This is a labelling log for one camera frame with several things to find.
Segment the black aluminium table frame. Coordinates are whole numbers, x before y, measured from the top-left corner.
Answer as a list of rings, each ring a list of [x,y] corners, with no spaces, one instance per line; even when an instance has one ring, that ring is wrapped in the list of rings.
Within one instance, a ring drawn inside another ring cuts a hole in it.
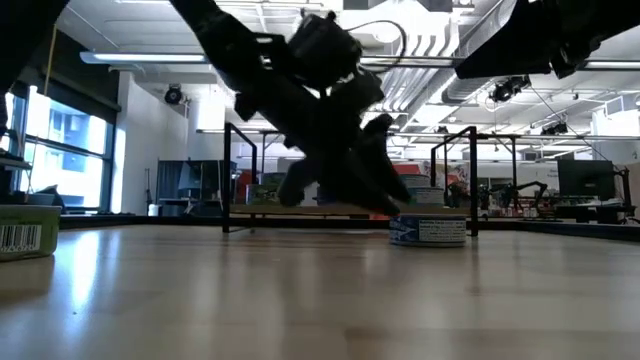
[[[171,225],[223,227],[224,220],[215,217],[148,217],[129,215],[63,215],[62,230],[116,227],[130,225]],[[284,228],[324,230],[388,230],[388,220],[365,219],[295,219],[295,218],[231,218],[230,228]],[[474,225],[468,222],[467,229]],[[640,226],[600,225],[540,221],[478,221],[478,231],[522,231],[575,236],[640,244]]]

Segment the long fluorescent ceiling light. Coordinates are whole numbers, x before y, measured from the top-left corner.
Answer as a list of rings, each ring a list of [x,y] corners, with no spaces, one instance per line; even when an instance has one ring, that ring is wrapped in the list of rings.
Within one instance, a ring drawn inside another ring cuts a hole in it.
[[[202,54],[177,53],[96,53],[81,52],[80,58],[87,64],[208,64]]]

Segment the black track light cluster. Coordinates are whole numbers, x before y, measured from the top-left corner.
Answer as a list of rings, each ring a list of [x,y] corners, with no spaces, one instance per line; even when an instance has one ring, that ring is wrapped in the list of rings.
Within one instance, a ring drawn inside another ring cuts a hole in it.
[[[494,103],[508,102],[530,85],[531,80],[528,75],[511,76],[496,83],[495,88],[489,93],[489,98]]]

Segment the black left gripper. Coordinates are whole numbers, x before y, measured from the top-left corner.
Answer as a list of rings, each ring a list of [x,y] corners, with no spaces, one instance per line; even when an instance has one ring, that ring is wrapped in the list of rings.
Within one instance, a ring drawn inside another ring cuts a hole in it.
[[[271,123],[309,158],[339,157],[329,175],[329,191],[338,202],[382,215],[399,215],[397,202],[411,195],[387,154],[387,133],[394,119],[386,113],[362,126],[362,113],[383,99],[374,74],[353,74],[330,85],[309,84],[286,74],[247,74],[234,81],[234,110],[244,120],[256,114]],[[300,205],[305,189],[317,180],[320,164],[294,162],[278,189],[280,204]]]

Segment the bright window with dark frame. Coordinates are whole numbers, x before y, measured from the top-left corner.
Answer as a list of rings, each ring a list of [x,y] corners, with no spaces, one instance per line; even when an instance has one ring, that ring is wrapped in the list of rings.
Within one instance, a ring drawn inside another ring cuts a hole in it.
[[[7,92],[7,133],[0,136],[0,154],[26,163],[11,169],[9,188],[33,199],[49,192],[68,212],[96,211],[105,204],[113,126],[95,115],[40,93]]]

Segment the wooden shelf with black legs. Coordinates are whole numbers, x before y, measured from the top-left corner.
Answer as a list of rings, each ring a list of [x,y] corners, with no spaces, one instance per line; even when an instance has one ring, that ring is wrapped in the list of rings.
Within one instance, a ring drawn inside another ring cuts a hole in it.
[[[239,136],[252,150],[250,183],[258,182],[258,146],[249,139],[251,132],[243,131],[232,123],[225,123],[223,134],[223,165],[219,172],[222,195],[221,226],[225,233],[233,227],[247,228],[300,228],[329,230],[382,230],[388,226],[381,220],[371,220],[371,212],[354,206],[337,205],[285,209],[279,206],[236,205],[231,202],[231,144],[232,136]]]

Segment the black ceiling spotlight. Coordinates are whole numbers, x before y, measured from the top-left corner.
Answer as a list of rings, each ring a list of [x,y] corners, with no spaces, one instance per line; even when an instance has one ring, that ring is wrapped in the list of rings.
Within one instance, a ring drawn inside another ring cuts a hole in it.
[[[184,102],[185,95],[182,92],[180,84],[170,84],[164,95],[164,101],[172,106],[181,105]]]

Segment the large black background monitor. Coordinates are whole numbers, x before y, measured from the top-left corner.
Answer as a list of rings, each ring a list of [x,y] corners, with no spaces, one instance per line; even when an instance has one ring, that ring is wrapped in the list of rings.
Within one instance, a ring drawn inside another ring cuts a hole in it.
[[[562,196],[591,196],[599,200],[616,197],[614,164],[605,160],[557,161]]]

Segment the blue-label silver-lid can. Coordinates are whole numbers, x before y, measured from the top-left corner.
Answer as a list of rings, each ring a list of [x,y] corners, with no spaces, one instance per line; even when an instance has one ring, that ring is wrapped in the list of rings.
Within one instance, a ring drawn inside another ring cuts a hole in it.
[[[444,190],[438,187],[409,188],[410,203],[413,205],[443,206]]]
[[[414,247],[463,247],[466,217],[458,215],[400,215],[389,219],[390,242]]]

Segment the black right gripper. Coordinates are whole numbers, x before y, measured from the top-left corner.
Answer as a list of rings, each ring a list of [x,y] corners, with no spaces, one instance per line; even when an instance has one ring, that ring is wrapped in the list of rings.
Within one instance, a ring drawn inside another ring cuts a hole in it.
[[[592,0],[517,0],[509,23],[460,62],[460,79],[572,75],[598,48],[588,35]]]

